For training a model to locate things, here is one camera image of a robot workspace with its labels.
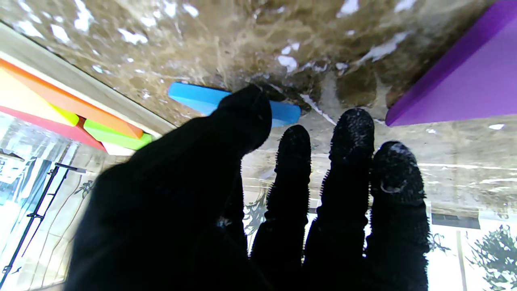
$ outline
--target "wet surface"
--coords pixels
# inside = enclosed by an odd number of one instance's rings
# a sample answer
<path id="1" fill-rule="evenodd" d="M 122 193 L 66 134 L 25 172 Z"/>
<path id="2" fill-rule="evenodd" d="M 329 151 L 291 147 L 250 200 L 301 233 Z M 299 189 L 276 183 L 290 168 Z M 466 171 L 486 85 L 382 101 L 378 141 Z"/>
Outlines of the wet surface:
<path id="1" fill-rule="evenodd" d="M 8 1 L 2 20 L 175 125 L 195 112 L 172 82 L 280 88 L 318 102 L 327 72 L 340 108 L 395 102 L 492 1 Z"/>
<path id="2" fill-rule="evenodd" d="M 172 82 L 237 90 L 276 86 L 311 135 L 312 207 L 341 113 L 366 107 L 376 146 L 416 154 L 433 209 L 476 215 L 517 205 L 517 117 L 388 128 L 402 96 L 493 1 L 8 1 L 0 18 L 175 125 L 198 113 L 168 98 Z M 489 126 L 504 124 L 500 129 Z M 244 160 L 247 201 L 273 180 L 283 131 Z"/>

